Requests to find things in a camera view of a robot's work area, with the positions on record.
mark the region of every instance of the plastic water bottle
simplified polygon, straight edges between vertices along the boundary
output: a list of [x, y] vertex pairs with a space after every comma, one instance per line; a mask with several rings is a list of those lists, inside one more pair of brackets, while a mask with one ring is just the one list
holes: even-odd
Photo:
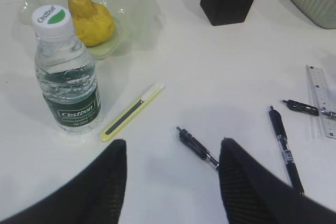
[[101, 121], [95, 63], [75, 35], [69, 10], [45, 5], [34, 11], [32, 20], [36, 77], [45, 101], [62, 129], [89, 131]]

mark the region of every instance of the bottle cap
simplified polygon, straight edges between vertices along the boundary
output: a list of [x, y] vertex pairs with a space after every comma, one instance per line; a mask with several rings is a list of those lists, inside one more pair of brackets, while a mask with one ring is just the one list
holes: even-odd
[[33, 12], [32, 20], [34, 31], [42, 40], [62, 40], [75, 32], [69, 10], [60, 5], [37, 8]]

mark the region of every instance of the black pen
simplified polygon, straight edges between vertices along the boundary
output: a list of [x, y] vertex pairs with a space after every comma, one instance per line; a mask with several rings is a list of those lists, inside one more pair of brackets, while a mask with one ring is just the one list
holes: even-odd
[[[292, 111], [302, 112], [302, 113], [305, 113], [305, 114], [308, 114], [308, 115], [314, 115], [314, 116], [319, 115], [318, 108], [316, 108], [314, 106], [304, 104], [304, 103], [301, 103], [301, 102], [297, 102], [297, 101], [293, 101], [293, 100], [288, 100], [288, 101], [282, 100], [282, 102], [284, 104], [286, 104], [286, 106]], [[323, 107], [321, 108], [320, 112], [325, 118], [336, 121], [336, 113], [335, 112], [327, 111]]]
[[180, 127], [177, 127], [177, 130], [180, 132], [180, 140], [186, 146], [188, 146], [197, 156], [199, 156], [205, 162], [208, 162], [213, 169], [218, 171], [219, 163], [218, 161], [210, 154], [210, 152], [196, 139], [194, 138], [186, 129], [181, 130]]
[[273, 129], [277, 140], [279, 142], [279, 146], [281, 149], [283, 160], [285, 161], [285, 165], [287, 168], [287, 172], [292, 183], [292, 186], [295, 190], [298, 191], [299, 194], [304, 195], [305, 191], [303, 189], [298, 170], [296, 169], [296, 165], [294, 163], [294, 159], [292, 153], [288, 147], [287, 143], [287, 135], [285, 132], [284, 125], [281, 120], [281, 115], [278, 111], [273, 109], [273, 106], [270, 107], [269, 117], [271, 118]]

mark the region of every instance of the transparent ruler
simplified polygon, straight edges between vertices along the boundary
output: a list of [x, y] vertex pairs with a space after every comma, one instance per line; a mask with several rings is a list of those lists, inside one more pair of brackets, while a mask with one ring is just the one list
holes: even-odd
[[321, 68], [308, 66], [307, 73], [311, 86], [312, 98], [315, 106], [320, 111], [322, 128], [326, 137], [336, 138], [336, 121], [322, 116], [321, 110], [334, 111], [333, 103], [329, 96], [329, 89]]

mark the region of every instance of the yellow pear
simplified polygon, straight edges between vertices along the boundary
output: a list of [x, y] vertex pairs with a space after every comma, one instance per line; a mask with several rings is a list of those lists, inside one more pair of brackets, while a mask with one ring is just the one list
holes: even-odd
[[68, 0], [77, 37], [86, 46], [95, 46], [108, 40], [114, 32], [110, 11], [91, 0]]

